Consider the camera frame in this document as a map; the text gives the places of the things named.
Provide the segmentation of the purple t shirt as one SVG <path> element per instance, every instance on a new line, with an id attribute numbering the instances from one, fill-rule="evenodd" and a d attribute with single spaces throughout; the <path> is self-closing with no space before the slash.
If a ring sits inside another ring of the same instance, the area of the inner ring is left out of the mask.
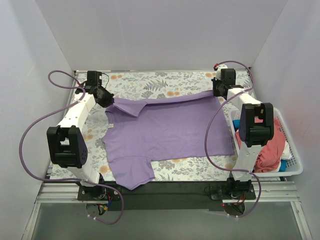
<path id="1" fill-rule="evenodd" d="M 220 102 L 211 91 L 157 99 L 116 98 L 103 137 L 118 185 L 133 190 L 155 178 L 152 162 L 234 153 Z"/>

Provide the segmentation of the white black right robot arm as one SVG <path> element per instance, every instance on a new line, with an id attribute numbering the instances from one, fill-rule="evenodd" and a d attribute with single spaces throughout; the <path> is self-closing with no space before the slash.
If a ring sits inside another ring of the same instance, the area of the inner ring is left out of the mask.
<path id="1" fill-rule="evenodd" d="M 252 97 L 245 89 L 236 84 L 236 71 L 225 64 L 217 67 L 211 80 L 213 95 L 223 97 L 240 111 L 238 135 L 240 148 L 236 164 L 230 177 L 217 190 L 232 199 L 244 197 L 253 192 L 252 173 L 256 160 L 263 147 L 274 136 L 274 109 L 271 103 L 262 103 Z"/>

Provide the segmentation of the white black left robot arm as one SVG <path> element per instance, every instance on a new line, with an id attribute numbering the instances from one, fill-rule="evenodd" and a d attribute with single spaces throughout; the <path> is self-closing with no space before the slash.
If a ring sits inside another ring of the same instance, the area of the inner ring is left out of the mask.
<path id="1" fill-rule="evenodd" d="M 89 163 L 82 129 L 95 105 L 106 108 L 114 103 L 114 95 L 103 86 L 102 75 L 100 71 L 87 72 L 63 119 L 46 132 L 51 162 L 70 171 L 83 186 L 90 187 L 89 194 L 95 200 L 103 199 L 107 191 L 101 184 L 103 177 Z"/>

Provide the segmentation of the floral patterned table mat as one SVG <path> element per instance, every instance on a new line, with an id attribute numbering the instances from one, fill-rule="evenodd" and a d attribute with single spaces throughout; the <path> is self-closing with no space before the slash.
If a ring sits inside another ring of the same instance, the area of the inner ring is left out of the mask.
<path id="1" fill-rule="evenodd" d="M 171 98 L 200 93 L 212 88 L 215 72 L 109 72 L 102 83 L 117 98 L 129 100 Z M 83 138 L 88 148 L 88 161 L 113 181 L 103 136 L 108 130 L 105 110 L 96 105 L 84 123 Z M 156 181 L 225 181 L 228 171 L 215 168 L 205 157 L 177 158 L 151 164 Z"/>

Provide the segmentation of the white garment in basket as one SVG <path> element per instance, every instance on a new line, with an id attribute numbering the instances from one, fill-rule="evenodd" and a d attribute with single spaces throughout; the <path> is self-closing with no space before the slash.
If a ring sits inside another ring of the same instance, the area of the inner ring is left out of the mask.
<path id="1" fill-rule="evenodd" d="M 290 160 L 292 158 L 291 150 L 290 150 L 290 145 L 286 141 L 284 144 L 284 150 L 281 155 L 282 160 Z"/>

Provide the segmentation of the white plastic laundry basket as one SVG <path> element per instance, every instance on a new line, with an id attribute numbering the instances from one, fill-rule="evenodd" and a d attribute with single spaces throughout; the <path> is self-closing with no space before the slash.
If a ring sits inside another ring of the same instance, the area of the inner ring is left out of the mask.
<path id="1" fill-rule="evenodd" d="M 292 140 L 292 136 L 288 130 L 288 127 L 283 119 L 281 112 L 275 107 L 273 108 L 273 112 L 274 112 L 273 113 L 274 118 L 280 121 L 280 130 L 284 134 L 285 140 L 287 142 L 287 145 L 286 145 L 287 147 L 285 148 L 285 150 L 287 149 L 290 152 L 291 157 L 289 159 L 282 158 L 282 160 L 285 160 L 285 163 L 286 163 L 285 171 L 280 171 L 280 168 L 282 166 L 281 164 L 281 166 L 278 167 L 279 170 L 277 171 L 274 170 L 269 172 L 261 172 L 261 173 L 256 173 L 256 175 L 259 178 L 277 178 L 277 177 L 290 177 L 294 175 L 299 175 L 303 171 L 303 164 L 297 152 L 294 141 Z M 240 115 L 241 115 L 240 110 L 238 110 L 237 108 L 231 108 L 228 111 L 228 120 L 231 126 L 232 137 L 233 137 L 233 140 L 237 142 L 235 146 L 237 154 L 239 153 L 240 148 L 238 146 L 238 141 L 236 139 L 236 135 L 235 135 L 236 130 L 233 125 L 233 120 L 239 120 Z"/>

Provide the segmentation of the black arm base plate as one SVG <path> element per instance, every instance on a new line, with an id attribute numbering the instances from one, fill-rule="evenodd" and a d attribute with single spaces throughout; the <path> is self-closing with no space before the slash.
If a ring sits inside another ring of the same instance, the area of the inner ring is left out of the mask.
<path id="1" fill-rule="evenodd" d="M 258 190 L 248 181 L 151 181 L 129 190 L 107 181 L 99 186 L 78 190 L 77 200 L 103 203 L 110 211 L 124 210 L 223 210 L 224 202 L 241 205 L 258 197 Z"/>

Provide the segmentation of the aluminium table frame rail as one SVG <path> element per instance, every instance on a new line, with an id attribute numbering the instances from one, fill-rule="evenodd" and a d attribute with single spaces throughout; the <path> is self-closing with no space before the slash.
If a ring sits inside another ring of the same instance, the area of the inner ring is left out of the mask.
<path id="1" fill-rule="evenodd" d="M 79 85 L 83 82 L 77 82 L 74 86 L 74 94 L 72 100 L 69 102 L 69 105 L 65 107 L 64 113 L 66 115 L 68 109 L 71 107 L 71 104 L 74 100 L 75 90 L 79 88 Z M 286 166 L 286 161 L 281 159 L 280 166 Z M 253 188 L 258 191 L 258 196 L 255 200 L 248 200 L 245 203 L 252 203 L 254 207 L 258 203 L 267 203 L 267 202 L 289 202 L 295 217 L 295 222 L 299 229 L 299 234 L 302 239 L 310 240 L 312 238 L 310 229 L 308 227 L 305 215 L 301 207 L 301 201 L 298 194 L 296 185 L 292 181 L 286 181 L 285 177 L 258 177 L 256 173 L 253 172 L 252 178 L 254 181 Z M 94 183 L 93 186 L 84 186 L 82 182 L 74 176 L 73 178 L 60 178 L 60 179 L 43 179 L 40 192 L 35 200 L 35 207 L 32 212 L 32 216 L 36 217 L 39 213 L 41 204 L 62 204 L 62 203 L 73 203 L 80 204 L 86 203 L 90 205 L 99 205 L 104 203 L 91 203 L 86 201 L 79 201 L 77 199 L 78 191 L 80 187 L 101 187 L 103 189 L 108 189 L 110 186 L 105 184 L 106 181 L 102 179 L 101 183 Z M 243 204 L 236 204 L 230 201 L 224 201 L 223 206 L 240 206 Z"/>

